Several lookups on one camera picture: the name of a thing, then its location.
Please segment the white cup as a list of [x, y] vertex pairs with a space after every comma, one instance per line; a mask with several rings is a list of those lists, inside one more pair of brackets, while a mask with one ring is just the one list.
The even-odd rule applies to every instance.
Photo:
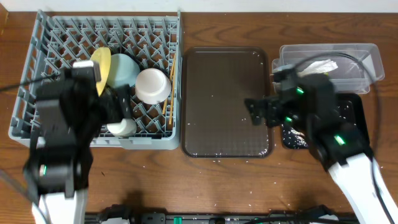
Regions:
[[137, 131], [137, 124], [133, 119], [123, 118], [119, 123], [106, 125], [108, 131], [117, 137], [126, 138], [132, 136]]

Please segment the light blue bowl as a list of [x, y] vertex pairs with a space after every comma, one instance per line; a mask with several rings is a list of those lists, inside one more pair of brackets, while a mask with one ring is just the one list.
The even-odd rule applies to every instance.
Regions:
[[106, 84], [112, 88], [123, 85], [134, 86], [141, 72], [138, 64], [126, 54], [111, 56], [111, 66]]

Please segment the white bowl with residue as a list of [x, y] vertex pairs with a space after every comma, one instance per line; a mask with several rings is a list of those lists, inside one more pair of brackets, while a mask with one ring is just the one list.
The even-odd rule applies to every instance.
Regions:
[[136, 78], [136, 96], [145, 104], [155, 105], [165, 101], [171, 90], [169, 78], [156, 68], [145, 69]]

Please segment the yellow round plate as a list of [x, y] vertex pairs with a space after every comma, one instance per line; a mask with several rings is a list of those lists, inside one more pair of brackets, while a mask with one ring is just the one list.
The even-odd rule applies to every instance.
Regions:
[[96, 82], [96, 89], [98, 95], [100, 96], [104, 91], [109, 76], [109, 70], [111, 66], [111, 51], [108, 47], [99, 47], [93, 52], [90, 60], [97, 62], [99, 65], [101, 80]]

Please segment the white napkin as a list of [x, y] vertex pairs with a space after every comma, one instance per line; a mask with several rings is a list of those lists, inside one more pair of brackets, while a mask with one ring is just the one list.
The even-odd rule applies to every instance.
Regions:
[[331, 59], [316, 61], [311, 63], [303, 71], [298, 72], [298, 76], [304, 77], [306, 75], [310, 75], [313, 73], [328, 74], [329, 72], [334, 71], [337, 68], [338, 68], [337, 63], [335, 61], [332, 61]]

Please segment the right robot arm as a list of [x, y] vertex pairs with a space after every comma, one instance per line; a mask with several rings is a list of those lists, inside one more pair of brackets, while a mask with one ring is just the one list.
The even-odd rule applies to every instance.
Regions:
[[382, 178], [373, 148], [340, 115], [334, 85], [325, 74], [282, 80], [280, 92], [246, 99], [252, 123], [291, 124], [304, 133], [318, 159], [347, 198], [360, 223], [397, 223], [397, 204]]

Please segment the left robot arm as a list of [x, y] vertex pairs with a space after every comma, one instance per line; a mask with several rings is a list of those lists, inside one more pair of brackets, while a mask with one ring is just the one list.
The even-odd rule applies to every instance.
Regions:
[[121, 96], [98, 95], [94, 68], [71, 68], [58, 81], [37, 89], [40, 129], [30, 137], [23, 173], [37, 223], [83, 223], [88, 176], [93, 156], [90, 144], [101, 127], [118, 123], [129, 112]]

